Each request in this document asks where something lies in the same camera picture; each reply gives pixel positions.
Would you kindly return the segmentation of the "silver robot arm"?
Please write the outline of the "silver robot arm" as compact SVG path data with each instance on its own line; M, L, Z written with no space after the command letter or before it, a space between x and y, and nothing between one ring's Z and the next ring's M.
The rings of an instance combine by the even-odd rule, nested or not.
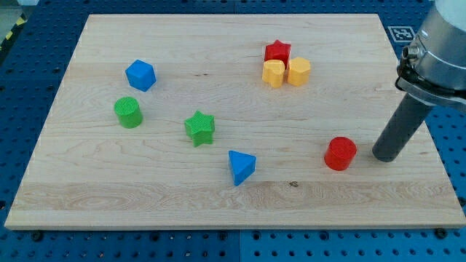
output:
M437 0L403 48L395 86L428 106L465 111L465 0Z

